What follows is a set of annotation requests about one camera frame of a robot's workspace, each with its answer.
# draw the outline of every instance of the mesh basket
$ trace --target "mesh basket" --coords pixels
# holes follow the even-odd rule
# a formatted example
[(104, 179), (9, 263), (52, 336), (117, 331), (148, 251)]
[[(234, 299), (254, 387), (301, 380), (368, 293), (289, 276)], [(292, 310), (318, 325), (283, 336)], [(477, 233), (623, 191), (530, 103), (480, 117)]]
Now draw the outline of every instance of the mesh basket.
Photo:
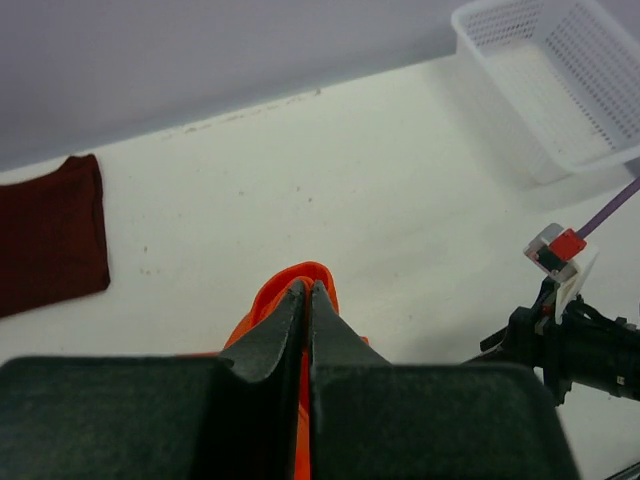
[(540, 182), (640, 156), (640, 45), (590, 0), (456, 10), (465, 90)]

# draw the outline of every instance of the orange cloth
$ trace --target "orange cloth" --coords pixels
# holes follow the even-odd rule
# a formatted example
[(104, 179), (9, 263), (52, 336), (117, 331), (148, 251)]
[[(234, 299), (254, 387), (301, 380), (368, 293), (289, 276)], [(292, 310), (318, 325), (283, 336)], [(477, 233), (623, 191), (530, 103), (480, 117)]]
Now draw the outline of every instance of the orange cloth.
[[(225, 348), (233, 344), (245, 333), (255, 327), (262, 320), (267, 318), (275, 307), (280, 303), (282, 296), (295, 280), (302, 280), (308, 295), (316, 280), (324, 283), (333, 308), (338, 311), (338, 297), (333, 285), (333, 277), (324, 265), (316, 262), (305, 262), (273, 276), (260, 289), (253, 302), (249, 313), (235, 328)], [(302, 354), (302, 364), (300, 370), (300, 400), (298, 405), (298, 438), (296, 444), (296, 480), (309, 480), (311, 478), (311, 452), (309, 446), (309, 355), (307, 351)]]

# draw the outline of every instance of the red component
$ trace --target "red component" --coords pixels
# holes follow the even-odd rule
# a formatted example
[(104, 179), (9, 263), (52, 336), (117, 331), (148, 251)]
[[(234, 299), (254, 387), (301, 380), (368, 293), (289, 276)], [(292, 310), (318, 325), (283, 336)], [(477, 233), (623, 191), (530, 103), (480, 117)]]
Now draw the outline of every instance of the red component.
[(563, 262), (568, 262), (584, 250), (587, 242), (580, 238), (571, 228), (567, 228), (556, 238), (549, 249)]

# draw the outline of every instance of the cable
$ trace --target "cable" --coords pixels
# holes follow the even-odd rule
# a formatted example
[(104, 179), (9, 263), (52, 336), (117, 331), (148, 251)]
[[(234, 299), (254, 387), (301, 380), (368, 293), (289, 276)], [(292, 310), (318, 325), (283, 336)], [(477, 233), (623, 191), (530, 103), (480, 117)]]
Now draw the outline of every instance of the cable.
[(569, 302), (565, 312), (568, 318), (577, 322), (577, 325), (607, 332), (624, 345), (640, 348), (640, 332), (629, 330), (624, 325), (605, 317), (594, 307), (584, 303), (580, 296), (576, 300)]
[(576, 232), (577, 235), (580, 238), (587, 238), (587, 235), (598, 228), (602, 222), (609, 218), (613, 212), (620, 208), (624, 202), (629, 200), (638, 190), (640, 190), (640, 177), (627, 185), (613, 200), (596, 213), (591, 220), (585, 223), (584, 226)]

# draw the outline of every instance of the dark red cloth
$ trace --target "dark red cloth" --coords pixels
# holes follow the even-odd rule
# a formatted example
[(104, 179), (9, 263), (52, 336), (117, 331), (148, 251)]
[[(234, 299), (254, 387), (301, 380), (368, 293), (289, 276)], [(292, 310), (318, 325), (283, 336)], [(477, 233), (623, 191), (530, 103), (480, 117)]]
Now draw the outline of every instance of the dark red cloth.
[(109, 286), (96, 157), (0, 186), (0, 317)]

